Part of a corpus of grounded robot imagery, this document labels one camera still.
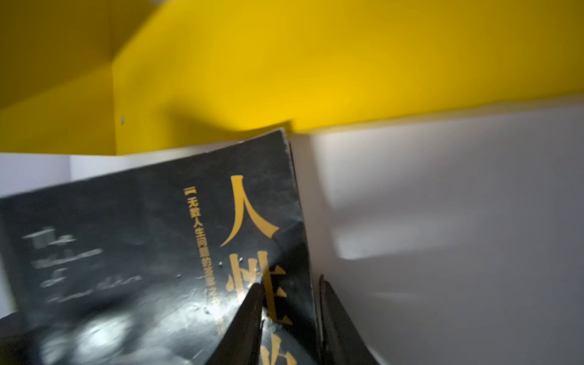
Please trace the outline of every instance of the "white wall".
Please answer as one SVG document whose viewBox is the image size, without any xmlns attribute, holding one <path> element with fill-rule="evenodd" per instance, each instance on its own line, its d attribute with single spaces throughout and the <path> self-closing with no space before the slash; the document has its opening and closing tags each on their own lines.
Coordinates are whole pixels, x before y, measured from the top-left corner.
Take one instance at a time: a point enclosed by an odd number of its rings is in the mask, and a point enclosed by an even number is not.
<svg viewBox="0 0 584 365">
<path fill-rule="evenodd" d="M 291 139 L 315 277 L 393 365 L 581 364 L 584 103 L 430 119 Z"/>
<path fill-rule="evenodd" d="M 37 154 L 0 154 L 0 197 L 71 180 L 69 156 Z M 0 317 L 14 308 L 6 276 L 0 262 Z"/>
</svg>

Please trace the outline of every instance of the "yellow wall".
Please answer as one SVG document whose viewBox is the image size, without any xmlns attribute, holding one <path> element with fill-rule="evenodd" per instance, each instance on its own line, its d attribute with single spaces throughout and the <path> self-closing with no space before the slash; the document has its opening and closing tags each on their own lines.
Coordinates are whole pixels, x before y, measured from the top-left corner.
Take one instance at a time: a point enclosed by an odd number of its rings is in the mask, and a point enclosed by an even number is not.
<svg viewBox="0 0 584 365">
<path fill-rule="evenodd" d="M 114 154 L 106 0 L 0 1 L 0 151 Z"/>
</svg>

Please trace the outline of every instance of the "book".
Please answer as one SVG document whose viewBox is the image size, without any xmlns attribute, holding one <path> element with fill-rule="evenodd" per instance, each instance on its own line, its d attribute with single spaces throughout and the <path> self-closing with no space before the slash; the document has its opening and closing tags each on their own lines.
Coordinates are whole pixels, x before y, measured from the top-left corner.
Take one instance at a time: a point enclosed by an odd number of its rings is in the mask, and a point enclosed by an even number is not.
<svg viewBox="0 0 584 365">
<path fill-rule="evenodd" d="M 260 364 L 319 362 L 283 130 L 4 198 L 0 250 L 32 362 L 204 364 L 255 282 Z"/>
</svg>

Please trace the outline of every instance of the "black object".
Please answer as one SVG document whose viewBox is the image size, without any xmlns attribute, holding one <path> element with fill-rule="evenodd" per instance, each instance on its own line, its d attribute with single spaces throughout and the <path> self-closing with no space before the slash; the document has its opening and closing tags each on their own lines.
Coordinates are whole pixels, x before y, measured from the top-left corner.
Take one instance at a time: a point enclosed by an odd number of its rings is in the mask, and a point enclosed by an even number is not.
<svg viewBox="0 0 584 365">
<path fill-rule="evenodd" d="M 322 323 L 322 364 L 377 364 L 361 336 L 359 336 L 331 284 L 322 275 L 319 280 L 319 288 Z"/>
<path fill-rule="evenodd" d="M 19 313 L 0 318 L 0 364 L 26 364 L 32 335 L 23 330 Z"/>
<path fill-rule="evenodd" d="M 207 365 L 255 365 L 258 363 L 258 328 L 261 328 L 260 288 L 254 284 Z M 377 365 L 331 284 L 319 281 L 323 365 Z"/>
<path fill-rule="evenodd" d="M 319 362 L 283 130 L 0 200 L 0 250 L 42 365 L 202 365 L 253 283 L 262 365 Z"/>
<path fill-rule="evenodd" d="M 263 287 L 255 283 L 207 365 L 257 365 L 262 339 Z"/>
</svg>

